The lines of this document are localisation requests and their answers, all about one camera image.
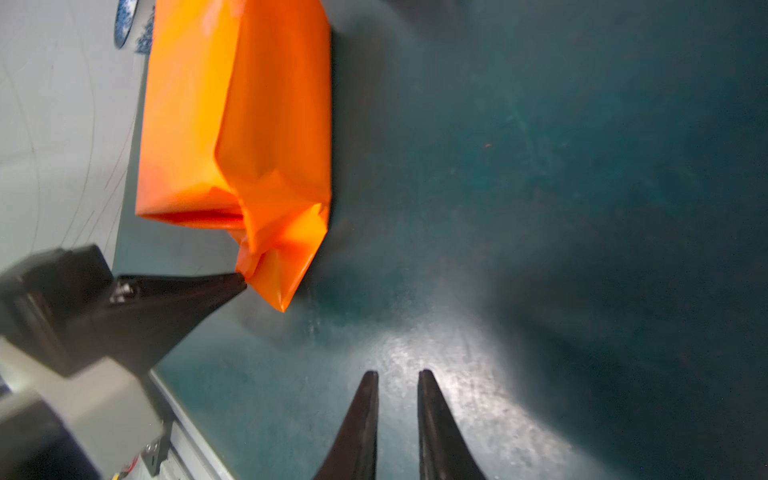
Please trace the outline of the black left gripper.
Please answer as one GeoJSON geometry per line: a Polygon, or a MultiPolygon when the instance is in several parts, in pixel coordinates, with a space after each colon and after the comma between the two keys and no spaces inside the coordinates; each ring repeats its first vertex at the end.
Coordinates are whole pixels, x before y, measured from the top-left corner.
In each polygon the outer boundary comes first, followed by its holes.
{"type": "Polygon", "coordinates": [[[115,278],[98,246],[57,248],[1,273],[1,336],[64,378],[104,358],[141,376],[245,289],[238,273],[115,278]]]}

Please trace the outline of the orange wrapping paper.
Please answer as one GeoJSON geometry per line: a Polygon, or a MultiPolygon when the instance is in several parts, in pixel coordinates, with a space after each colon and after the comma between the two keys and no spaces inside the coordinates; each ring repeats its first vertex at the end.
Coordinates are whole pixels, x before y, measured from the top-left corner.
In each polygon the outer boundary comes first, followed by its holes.
{"type": "Polygon", "coordinates": [[[227,231],[278,311],[328,231],[331,29],[318,1],[156,5],[135,211],[227,231]]]}

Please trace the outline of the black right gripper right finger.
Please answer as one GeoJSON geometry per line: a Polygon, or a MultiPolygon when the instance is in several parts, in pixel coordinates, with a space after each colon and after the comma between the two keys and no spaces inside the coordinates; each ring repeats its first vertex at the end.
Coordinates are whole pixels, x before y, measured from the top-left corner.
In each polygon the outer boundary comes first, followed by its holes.
{"type": "Polygon", "coordinates": [[[417,384],[421,479],[485,479],[431,370],[417,384]]]}

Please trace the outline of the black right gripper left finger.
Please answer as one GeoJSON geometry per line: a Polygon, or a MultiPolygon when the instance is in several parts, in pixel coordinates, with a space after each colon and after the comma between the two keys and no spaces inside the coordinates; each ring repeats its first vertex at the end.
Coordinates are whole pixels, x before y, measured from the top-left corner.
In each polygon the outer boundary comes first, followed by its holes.
{"type": "Polygon", "coordinates": [[[374,480],[377,467],[379,375],[362,376],[347,414],[315,480],[374,480]]]}

